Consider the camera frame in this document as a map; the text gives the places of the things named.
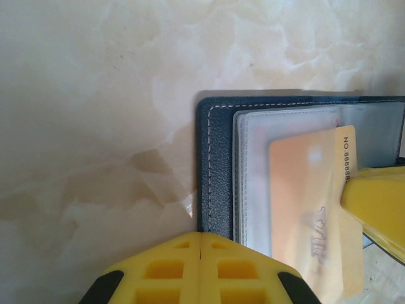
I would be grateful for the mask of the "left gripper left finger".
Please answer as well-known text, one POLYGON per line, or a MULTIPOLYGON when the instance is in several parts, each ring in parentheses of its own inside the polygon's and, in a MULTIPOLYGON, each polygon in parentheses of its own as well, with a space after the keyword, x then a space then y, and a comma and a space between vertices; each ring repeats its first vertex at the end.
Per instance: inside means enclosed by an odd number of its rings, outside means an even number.
POLYGON ((202 236, 190 232, 109 267, 84 304, 197 304, 202 236))

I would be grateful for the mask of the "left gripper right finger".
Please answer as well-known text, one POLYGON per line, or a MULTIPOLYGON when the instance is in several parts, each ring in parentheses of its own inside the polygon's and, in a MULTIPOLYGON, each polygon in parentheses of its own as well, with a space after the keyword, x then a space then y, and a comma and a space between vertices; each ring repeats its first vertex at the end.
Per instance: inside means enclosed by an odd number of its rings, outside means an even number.
POLYGON ((221 236, 201 240, 200 304, 316 304, 298 271, 221 236))

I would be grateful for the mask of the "gold VIP credit card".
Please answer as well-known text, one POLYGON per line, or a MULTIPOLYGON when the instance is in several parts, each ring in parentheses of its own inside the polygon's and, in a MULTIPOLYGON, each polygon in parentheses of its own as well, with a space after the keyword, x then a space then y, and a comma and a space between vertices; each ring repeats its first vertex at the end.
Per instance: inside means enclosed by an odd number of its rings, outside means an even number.
POLYGON ((357 173, 352 125, 269 147, 271 255, 295 268, 323 304, 363 289, 363 229, 340 204, 357 173))

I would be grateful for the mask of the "dark blue card holder wallet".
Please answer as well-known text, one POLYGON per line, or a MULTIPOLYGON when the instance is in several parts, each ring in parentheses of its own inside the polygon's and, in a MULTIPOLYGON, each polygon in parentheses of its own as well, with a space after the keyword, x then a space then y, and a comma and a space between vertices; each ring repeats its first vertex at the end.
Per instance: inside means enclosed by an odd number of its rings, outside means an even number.
POLYGON ((196 108, 197 224, 271 255, 268 149, 273 141, 352 125, 357 164, 405 165, 405 96, 211 96, 196 108))

